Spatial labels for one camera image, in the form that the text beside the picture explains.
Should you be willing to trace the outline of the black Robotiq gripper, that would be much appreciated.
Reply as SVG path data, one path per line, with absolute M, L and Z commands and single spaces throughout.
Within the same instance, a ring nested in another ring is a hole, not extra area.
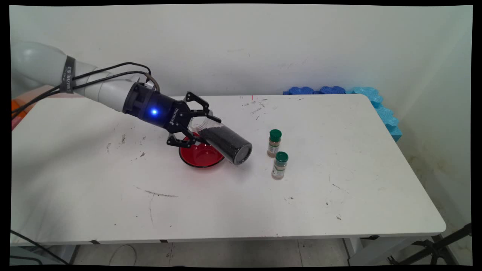
M 202 109 L 191 110 L 187 103 L 196 102 Z M 210 113 L 209 103 L 188 91 L 184 100 L 175 100 L 143 83 L 135 83 L 126 96 L 122 112 L 132 115 L 151 125 L 169 132 L 167 145 L 189 149 L 192 146 L 206 144 L 199 134 L 188 130 L 191 118 L 205 117 L 215 122 L 222 120 Z M 181 132 L 187 139 L 178 139 L 175 134 Z

